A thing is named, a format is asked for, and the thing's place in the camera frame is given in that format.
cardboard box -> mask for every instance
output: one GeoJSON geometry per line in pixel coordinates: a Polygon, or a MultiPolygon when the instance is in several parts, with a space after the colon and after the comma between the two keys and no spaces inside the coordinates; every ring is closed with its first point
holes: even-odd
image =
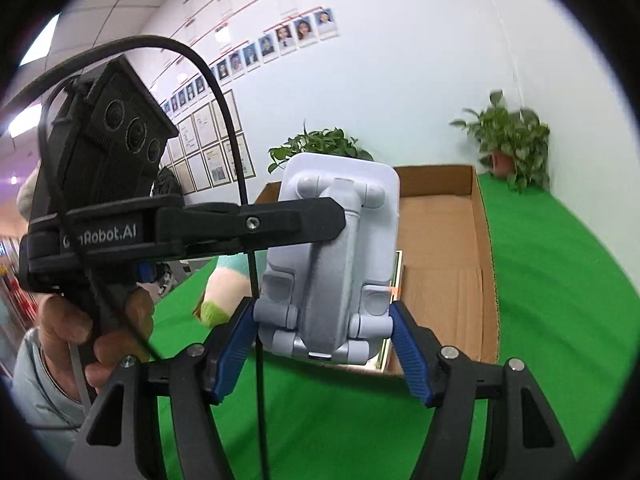
{"type": "MultiPolygon", "coordinates": [[[[401,300],[443,345],[495,363],[500,327],[494,261],[475,168],[403,166],[396,172],[401,300]]],[[[275,202],[279,192],[279,182],[267,184],[256,202],[275,202]]],[[[386,373],[402,373],[395,353],[386,373]]]]}

white wall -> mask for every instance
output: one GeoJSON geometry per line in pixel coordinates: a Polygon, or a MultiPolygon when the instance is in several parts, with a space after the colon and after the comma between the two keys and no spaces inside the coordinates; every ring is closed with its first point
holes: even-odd
{"type": "Polygon", "coordinates": [[[527,106],[552,131],[551,191],[640,290],[638,131],[597,46],[557,0],[495,0],[527,106]]]}
{"type": "MultiPolygon", "coordinates": [[[[184,20],[183,0],[168,0],[144,33],[171,34],[184,20]]],[[[196,0],[199,8],[207,0],[196,0]]],[[[251,0],[233,0],[238,8],[251,0]]],[[[255,197],[268,180],[268,148],[302,130],[338,126],[388,164],[474,162],[477,152],[448,126],[460,108],[486,105],[488,93],[515,92],[505,37],[490,0],[297,0],[298,9],[330,7],[340,36],[274,60],[228,86],[233,88],[257,178],[255,197]]],[[[216,6],[198,26],[220,20],[216,6]]],[[[256,40],[280,21],[274,0],[230,19],[232,44],[256,40]]],[[[207,62],[219,52],[213,41],[196,44],[207,62]]],[[[161,71],[159,53],[130,56],[150,84],[161,71]]],[[[184,62],[158,81],[158,96],[176,90],[184,62]]],[[[194,73],[192,67],[187,72],[194,73]]],[[[235,186],[204,191],[196,200],[234,200],[235,186]]]]}

camera lens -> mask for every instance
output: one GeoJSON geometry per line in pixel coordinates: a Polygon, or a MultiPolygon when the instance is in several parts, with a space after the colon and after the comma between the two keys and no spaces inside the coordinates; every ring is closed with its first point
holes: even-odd
{"type": "Polygon", "coordinates": [[[133,119],[127,130],[127,148],[137,153],[145,143],[146,126],[139,118],[133,119]]]}
{"type": "Polygon", "coordinates": [[[104,112],[104,124],[110,130],[117,130],[124,119],[124,106],[121,101],[111,101],[104,112]]]}
{"type": "Polygon", "coordinates": [[[154,139],[149,143],[149,147],[146,150],[146,158],[149,159],[149,162],[155,162],[158,160],[160,156],[160,141],[158,139],[154,139]]]}

blue gripper pad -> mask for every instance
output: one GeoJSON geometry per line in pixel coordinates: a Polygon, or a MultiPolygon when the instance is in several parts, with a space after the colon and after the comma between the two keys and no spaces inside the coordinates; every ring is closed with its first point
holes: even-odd
{"type": "Polygon", "coordinates": [[[427,404],[433,399],[433,390],[429,384],[429,368],[424,360],[414,337],[400,316],[398,308],[392,303],[389,306],[389,315],[394,320],[394,330],[391,334],[391,342],[400,359],[404,380],[409,386],[412,396],[427,404]]]}
{"type": "Polygon", "coordinates": [[[229,338],[229,343],[218,360],[216,370],[216,386],[213,388],[213,399],[216,404],[228,396],[238,382],[242,366],[249,355],[251,344],[255,340],[258,324],[254,321],[254,306],[244,311],[236,329],[229,338]]]}

plush toy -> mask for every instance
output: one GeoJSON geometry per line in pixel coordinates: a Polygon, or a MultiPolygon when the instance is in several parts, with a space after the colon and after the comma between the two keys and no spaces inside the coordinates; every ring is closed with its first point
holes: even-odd
{"type": "MultiPolygon", "coordinates": [[[[262,275],[267,266],[267,251],[256,251],[255,261],[258,282],[262,286],[262,275]]],[[[245,296],[251,296],[246,254],[220,256],[194,315],[204,325],[213,328],[226,323],[245,296]]]]}

